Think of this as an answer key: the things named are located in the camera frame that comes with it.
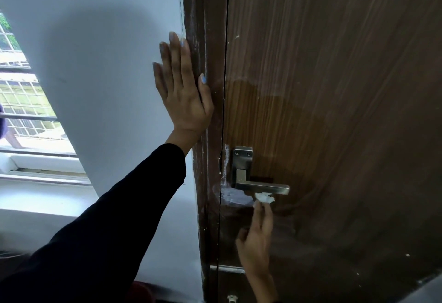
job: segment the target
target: hand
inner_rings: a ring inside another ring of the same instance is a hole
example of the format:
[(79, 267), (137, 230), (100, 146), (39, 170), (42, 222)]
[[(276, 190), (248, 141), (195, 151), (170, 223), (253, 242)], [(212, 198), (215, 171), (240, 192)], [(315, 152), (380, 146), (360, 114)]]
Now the hand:
[(198, 88), (195, 85), (186, 39), (180, 41), (176, 33), (170, 32), (169, 40), (170, 47), (165, 42), (160, 43), (163, 65), (154, 62), (153, 73), (174, 126), (166, 143), (178, 145), (186, 155), (209, 126), (213, 102), (204, 74), (198, 78)]
[(270, 204), (255, 201), (255, 210), (249, 231), (240, 229), (236, 248), (246, 277), (258, 303), (273, 303), (278, 300), (273, 278), (269, 272), (269, 248), (273, 229), (273, 214)]

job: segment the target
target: person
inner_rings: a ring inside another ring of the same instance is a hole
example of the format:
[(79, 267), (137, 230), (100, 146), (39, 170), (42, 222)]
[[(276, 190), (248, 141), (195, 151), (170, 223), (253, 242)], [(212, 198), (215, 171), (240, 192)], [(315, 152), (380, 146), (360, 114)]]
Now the person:
[[(213, 113), (203, 74), (195, 78), (185, 39), (160, 43), (155, 84), (173, 122), (164, 144), (0, 283), (0, 302), (122, 302), (169, 200), (186, 175), (185, 156)], [(268, 272), (270, 206), (256, 203), (250, 230), (236, 240), (258, 303), (277, 300)]]

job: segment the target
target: long black sleeve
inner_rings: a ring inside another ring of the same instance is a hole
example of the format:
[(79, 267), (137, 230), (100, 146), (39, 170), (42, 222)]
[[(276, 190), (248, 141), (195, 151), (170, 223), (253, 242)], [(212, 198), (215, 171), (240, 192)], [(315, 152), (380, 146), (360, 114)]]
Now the long black sleeve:
[(158, 147), (3, 280), (0, 302), (122, 301), (185, 176), (183, 151)]

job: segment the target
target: door knob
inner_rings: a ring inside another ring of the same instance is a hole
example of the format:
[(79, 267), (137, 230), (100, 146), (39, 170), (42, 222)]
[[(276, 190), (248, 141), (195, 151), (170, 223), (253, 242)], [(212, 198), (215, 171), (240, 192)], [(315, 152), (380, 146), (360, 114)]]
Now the door knob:
[(253, 148), (239, 146), (233, 150), (232, 186), (235, 189), (281, 195), (289, 193), (290, 186), (286, 184), (249, 181), (252, 160)]

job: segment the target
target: brown door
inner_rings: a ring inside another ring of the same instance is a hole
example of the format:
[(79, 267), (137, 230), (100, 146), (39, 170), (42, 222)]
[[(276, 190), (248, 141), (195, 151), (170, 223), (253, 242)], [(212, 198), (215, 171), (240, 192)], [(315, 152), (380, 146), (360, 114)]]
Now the brown door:
[(228, 0), (226, 46), (219, 301), (254, 301), (221, 271), (252, 211), (236, 146), (290, 186), (272, 203), (282, 300), (395, 302), (437, 272), (442, 0)]

